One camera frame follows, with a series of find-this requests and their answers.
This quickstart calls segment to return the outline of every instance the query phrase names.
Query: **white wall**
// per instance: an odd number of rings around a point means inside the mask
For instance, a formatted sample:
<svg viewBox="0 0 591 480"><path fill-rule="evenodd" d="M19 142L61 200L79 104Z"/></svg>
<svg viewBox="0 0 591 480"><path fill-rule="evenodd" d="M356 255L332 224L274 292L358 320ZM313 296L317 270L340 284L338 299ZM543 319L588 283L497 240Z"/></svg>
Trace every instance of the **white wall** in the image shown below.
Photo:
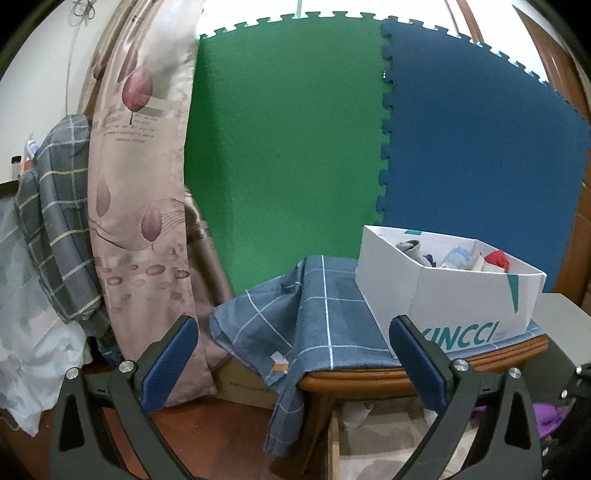
<svg viewBox="0 0 591 480"><path fill-rule="evenodd" d="M544 65L521 18L509 0L467 0L485 43L547 80Z"/></svg>
<svg viewBox="0 0 591 480"><path fill-rule="evenodd" d="M541 60L513 4L562 43L551 25L525 0L467 1L485 41L545 80ZM77 108L95 45L118 3L119 0L98 0L95 18L80 27L72 55L69 113ZM460 32L469 35L457 4L450 1L450 6ZM74 35L74 28L67 22L71 7L71 1L64 1L35 29L0 80L0 183L9 179L10 158L22 154L31 133L41 143L66 113L66 72ZM280 15L295 14L297 8L298 0L207 0L196 30L212 34L218 28L232 29L234 24L244 21L254 24L257 18L279 20ZM428 28L441 25L450 30L449 34L456 33L443 0L301 0L301 11L320 11L323 16L332 11L359 16L363 11L376 14L378 20L395 15L400 20L422 20Z"/></svg>
<svg viewBox="0 0 591 480"><path fill-rule="evenodd" d="M98 0L96 15L82 25L72 54L69 112L76 113L80 90L95 46L119 0ZM66 114L66 72L74 28L72 1L64 1L39 25L0 80L0 183L11 174L10 159L22 155L33 134L39 144Z"/></svg>

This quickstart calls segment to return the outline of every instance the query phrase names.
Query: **purple cloth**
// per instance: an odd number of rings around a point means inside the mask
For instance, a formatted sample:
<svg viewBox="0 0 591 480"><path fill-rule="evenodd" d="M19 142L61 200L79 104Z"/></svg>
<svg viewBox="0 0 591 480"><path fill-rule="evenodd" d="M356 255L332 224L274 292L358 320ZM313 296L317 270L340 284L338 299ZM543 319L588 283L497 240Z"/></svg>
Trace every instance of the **purple cloth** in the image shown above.
<svg viewBox="0 0 591 480"><path fill-rule="evenodd" d="M482 420L486 407L476 407L474 416ZM542 439L550 435L562 424L566 413L547 403L534 403L535 422L538 426L538 436Z"/></svg>

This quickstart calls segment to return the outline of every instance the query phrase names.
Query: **red cloth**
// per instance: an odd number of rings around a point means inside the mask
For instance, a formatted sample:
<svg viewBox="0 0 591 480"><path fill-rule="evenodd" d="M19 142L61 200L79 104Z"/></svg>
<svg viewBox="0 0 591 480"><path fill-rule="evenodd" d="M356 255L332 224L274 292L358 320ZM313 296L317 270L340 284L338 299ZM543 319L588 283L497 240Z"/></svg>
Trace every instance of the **red cloth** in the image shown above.
<svg viewBox="0 0 591 480"><path fill-rule="evenodd" d="M484 260L487 263L501 267L503 270L505 270L505 273L509 271L509 261L507 260L503 250L497 250L496 252L487 255Z"/></svg>

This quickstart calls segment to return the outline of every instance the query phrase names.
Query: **green foam mat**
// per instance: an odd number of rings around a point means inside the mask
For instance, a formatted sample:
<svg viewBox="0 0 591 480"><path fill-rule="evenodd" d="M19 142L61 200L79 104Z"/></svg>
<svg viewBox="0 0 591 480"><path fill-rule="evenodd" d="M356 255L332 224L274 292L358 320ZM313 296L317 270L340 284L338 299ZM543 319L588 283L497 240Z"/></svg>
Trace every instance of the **green foam mat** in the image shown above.
<svg viewBox="0 0 591 480"><path fill-rule="evenodd" d="M307 255L357 258L379 221L379 21L308 15L200 41L185 182L236 292Z"/></svg>

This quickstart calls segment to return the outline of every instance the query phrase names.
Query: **blue plaid cloth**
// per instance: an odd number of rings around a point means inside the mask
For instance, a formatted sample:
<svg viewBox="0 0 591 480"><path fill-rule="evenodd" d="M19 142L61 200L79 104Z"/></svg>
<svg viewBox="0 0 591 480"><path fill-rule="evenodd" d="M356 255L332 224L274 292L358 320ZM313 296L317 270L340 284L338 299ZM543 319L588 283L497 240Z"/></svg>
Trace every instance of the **blue plaid cloth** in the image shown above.
<svg viewBox="0 0 591 480"><path fill-rule="evenodd" d="M122 360L96 274L87 214L90 120L66 115L35 154L15 210L39 281L64 320L95 336L103 356Z"/></svg>
<svg viewBox="0 0 591 480"><path fill-rule="evenodd" d="M211 315L214 340L279 394L267 452L285 456L298 438L304 400L297 384L306 372L400 367L357 288L356 266L350 258L307 257L289 275L245 291ZM530 322L523 335L449 357L479 355L542 334ZM271 356L279 355L289 363L287 373L275 369Z"/></svg>

